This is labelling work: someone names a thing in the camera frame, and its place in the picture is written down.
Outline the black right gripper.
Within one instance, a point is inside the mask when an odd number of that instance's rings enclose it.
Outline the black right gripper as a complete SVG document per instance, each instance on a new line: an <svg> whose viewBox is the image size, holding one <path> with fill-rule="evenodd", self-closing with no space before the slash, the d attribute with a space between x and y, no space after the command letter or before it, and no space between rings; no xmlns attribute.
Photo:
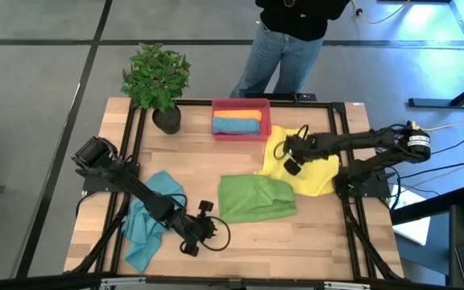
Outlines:
<svg viewBox="0 0 464 290"><path fill-rule="evenodd" d="M315 151L311 148L311 143L297 135L286 137L283 150L291 152L293 159L287 159L284 162L284 168L293 176L296 176L301 170L297 161L309 161L317 158Z"/></svg>

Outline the yellow microfiber towel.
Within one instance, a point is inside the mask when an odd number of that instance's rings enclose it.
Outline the yellow microfiber towel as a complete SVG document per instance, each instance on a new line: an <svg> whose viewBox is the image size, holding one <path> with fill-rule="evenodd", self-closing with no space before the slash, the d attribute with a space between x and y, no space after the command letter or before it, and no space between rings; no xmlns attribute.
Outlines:
<svg viewBox="0 0 464 290"><path fill-rule="evenodd" d="M265 144L263 165L255 174L282 180L292 186L294 193L307 197L333 193L333 179L340 167L337 155L331 155L327 159L315 159L301 165L301 170L296 176L285 170L284 162L291 157L289 154L284 155L282 146L287 136L297 132L298 129L272 126L271 135Z"/></svg>

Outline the green microfiber towel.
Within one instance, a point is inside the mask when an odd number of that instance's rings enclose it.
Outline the green microfiber towel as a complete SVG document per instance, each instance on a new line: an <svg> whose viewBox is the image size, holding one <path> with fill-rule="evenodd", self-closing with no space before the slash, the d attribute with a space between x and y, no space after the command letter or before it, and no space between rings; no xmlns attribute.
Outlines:
<svg viewBox="0 0 464 290"><path fill-rule="evenodd" d="M227 223L261 222L297 214L292 186L268 176L221 176L217 194L219 217Z"/></svg>

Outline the teal microfiber towel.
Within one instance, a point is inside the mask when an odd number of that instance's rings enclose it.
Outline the teal microfiber towel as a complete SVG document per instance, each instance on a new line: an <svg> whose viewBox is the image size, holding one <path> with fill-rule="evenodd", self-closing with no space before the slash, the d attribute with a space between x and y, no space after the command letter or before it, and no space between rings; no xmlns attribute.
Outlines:
<svg viewBox="0 0 464 290"><path fill-rule="evenodd" d="M175 194L174 198L182 205L187 204L181 184L165 172L157 172L146 182L152 191L162 195ZM130 241L125 260L138 272L144 272L162 243L162 235L167 230L153 219L144 203L134 199L128 209L122 232Z"/></svg>

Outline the blue microfiber towel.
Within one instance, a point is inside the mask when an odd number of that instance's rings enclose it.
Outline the blue microfiber towel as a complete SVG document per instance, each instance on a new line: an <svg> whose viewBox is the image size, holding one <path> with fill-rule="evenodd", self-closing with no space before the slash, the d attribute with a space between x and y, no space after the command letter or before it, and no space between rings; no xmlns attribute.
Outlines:
<svg viewBox="0 0 464 290"><path fill-rule="evenodd" d="M257 135L260 132L259 121L241 118L213 118L214 134Z"/></svg>

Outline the orange microfiber towel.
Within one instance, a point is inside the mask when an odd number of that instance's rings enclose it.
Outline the orange microfiber towel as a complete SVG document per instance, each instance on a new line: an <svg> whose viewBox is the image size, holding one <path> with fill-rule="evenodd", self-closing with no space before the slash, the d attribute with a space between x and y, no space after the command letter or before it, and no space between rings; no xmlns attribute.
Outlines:
<svg viewBox="0 0 464 290"><path fill-rule="evenodd" d="M253 119L258 122L262 119L260 110L215 110L214 118Z"/></svg>

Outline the pink plastic basket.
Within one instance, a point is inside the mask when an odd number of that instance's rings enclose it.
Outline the pink plastic basket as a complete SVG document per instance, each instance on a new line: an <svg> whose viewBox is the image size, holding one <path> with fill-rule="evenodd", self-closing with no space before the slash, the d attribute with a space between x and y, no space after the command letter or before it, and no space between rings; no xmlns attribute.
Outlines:
<svg viewBox="0 0 464 290"><path fill-rule="evenodd" d="M271 134L270 102L264 98L234 98L212 101L212 124L215 110L260 110L262 119L259 122L260 132L257 135L214 134L217 141L266 141Z"/></svg>

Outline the black bar with clamp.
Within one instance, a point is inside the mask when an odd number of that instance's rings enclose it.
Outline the black bar with clamp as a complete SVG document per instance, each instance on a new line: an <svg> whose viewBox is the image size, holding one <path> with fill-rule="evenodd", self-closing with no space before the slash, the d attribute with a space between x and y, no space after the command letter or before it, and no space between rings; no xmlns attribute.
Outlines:
<svg viewBox="0 0 464 290"><path fill-rule="evenodd" d="M271 101L316 102L314 93L247 93L246 98L266 98Z"/></svg>

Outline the person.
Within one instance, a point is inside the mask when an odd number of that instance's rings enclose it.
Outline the person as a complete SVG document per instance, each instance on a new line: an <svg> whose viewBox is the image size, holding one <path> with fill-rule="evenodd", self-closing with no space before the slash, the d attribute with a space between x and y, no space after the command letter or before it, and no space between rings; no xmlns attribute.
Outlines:
<svg viewBox="0 0 464 290"><path fill-rule="evenodd" d="M231 98L264 93L273 73L273 93L299 93L324 42L328 23L338 19L350 0L255 0L259 25Z"/></svg>

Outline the white sheet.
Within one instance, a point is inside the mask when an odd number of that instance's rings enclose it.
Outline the white sheet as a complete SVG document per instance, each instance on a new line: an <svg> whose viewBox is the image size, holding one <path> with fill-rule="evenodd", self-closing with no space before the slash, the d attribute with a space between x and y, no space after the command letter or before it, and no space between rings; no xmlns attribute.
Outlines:
<svg viewBox="0 0 464 290"><path fill-rule="evenodd" d="M395 209L400 209L407 205L412 205L418 202L422 202L425 199L420 195L409 191L406 188L401 189L401 194L398 202L396 203ZM404 237L416 244L425 246L429 233L430 218L423 217L421 219L406 222L399 225L394 225L392 228L394 232L401 237Z"/></svg>

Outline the black desk leg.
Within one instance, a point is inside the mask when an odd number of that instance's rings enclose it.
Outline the black desk leg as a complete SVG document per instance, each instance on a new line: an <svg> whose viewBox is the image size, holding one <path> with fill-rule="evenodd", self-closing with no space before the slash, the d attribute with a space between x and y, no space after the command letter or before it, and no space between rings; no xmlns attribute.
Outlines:
<svg viewBox="0 0 464 290"><path fill-rule="evenodd" d="M453 99L409 98L410 107L458 109L464 107L464 91Z"/></svg>

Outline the black desk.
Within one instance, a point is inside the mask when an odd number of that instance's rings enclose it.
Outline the black desk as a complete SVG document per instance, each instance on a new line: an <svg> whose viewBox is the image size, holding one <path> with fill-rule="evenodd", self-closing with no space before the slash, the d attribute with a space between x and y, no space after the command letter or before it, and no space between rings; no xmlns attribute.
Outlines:
<svg viewBox="0 0 464 290"><path fill-rule="evenodd" d="M444 274L449 286L464 288L462 255L458 253L459 248L464 248L464 188L406 205L395 210L391 219L396 226L402 226L420 218L435 219L437 215L445 218L442 223L430 222L424 246L397 239L400 256Z"/></svg>

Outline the black overhead crossbar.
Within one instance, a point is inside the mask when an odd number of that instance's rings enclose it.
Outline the black overhead crossbar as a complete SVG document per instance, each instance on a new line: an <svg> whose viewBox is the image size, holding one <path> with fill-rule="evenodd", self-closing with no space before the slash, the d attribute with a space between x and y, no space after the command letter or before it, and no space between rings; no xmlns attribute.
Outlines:
<svg viewBox="0 0 464 290"><path fill-rule="evenodd" d="M0 290L80 290L100 287L102 279L114 277L146 277L146 284L182 284L223 286L227 288L253 287L302 287L322 288L325 281L369 284L371 290L464 290L454 286L418 284L408 280L381 280L357 278L353 280L302 280L302 279L252 279L252 278L205 278L161 275L115 275L111 272L67 273L0 280Z"/></svg>

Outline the grey metal bracket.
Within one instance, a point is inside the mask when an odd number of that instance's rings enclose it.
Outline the grey metal bracket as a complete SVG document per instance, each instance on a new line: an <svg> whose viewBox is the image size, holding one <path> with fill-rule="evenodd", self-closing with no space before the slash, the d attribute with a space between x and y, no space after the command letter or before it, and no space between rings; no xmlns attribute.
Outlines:
<svg viewBox="0 0 464 290"><path fill-rule="evenodd" d="M353 282L325 281L324 290L371 290L369 284L359 284Z"/></svg>
<svg viewBox="0 0 464 290"><path fill-rule="evenodd" d="M117 286L133 285L133 284L145 284L147 282L146 277L114 277L105 278L101 280L100 290L113 290Z"/></svg>

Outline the black aluminium table frame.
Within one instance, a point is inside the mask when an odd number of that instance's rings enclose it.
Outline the black aluminium table frame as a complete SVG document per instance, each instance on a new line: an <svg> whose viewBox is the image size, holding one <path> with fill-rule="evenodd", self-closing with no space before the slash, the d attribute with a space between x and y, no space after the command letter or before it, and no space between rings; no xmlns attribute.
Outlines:
<svg viewBox="0 0 464 290"><path fill-rule="evenodd" d="M166 171L184 188L190 214L198 212L201 200L214 203L218 213L218 182L222 175L255 172L263 162L264 143L222 142L211 135L211 100L178 100L182 127L175 135L165 135L152 122L141 126L139 151L140 180ZM118 148L126 127L129 101L112 97L106 105L99 135ZM297 128L309 124L311 132L334 133L367 131L370 127L362 103L323 103L273 101L271 124ZM81 203L64 270L74 270L95 246L106 228L106 216L113 216L123 194L95 193ZM384 261L402 276L400 257L386 206L373 198L356 202L358 220ZM137 272L124 259L130 245L119 231L101 253L102 266L92 271L113 271L120 276L146 276L153 283L203 283L266 285L271 283L311 284L310 280L352 280L373 276L373 263L363 253L359 240L353 241L347 229L342 202L335 194L323 197L296 197L298 214L265 222L230 224L230 245L223 251L203 246L197 257L180 253L178 234L163 234L160 249L144 273Z"/></svg>

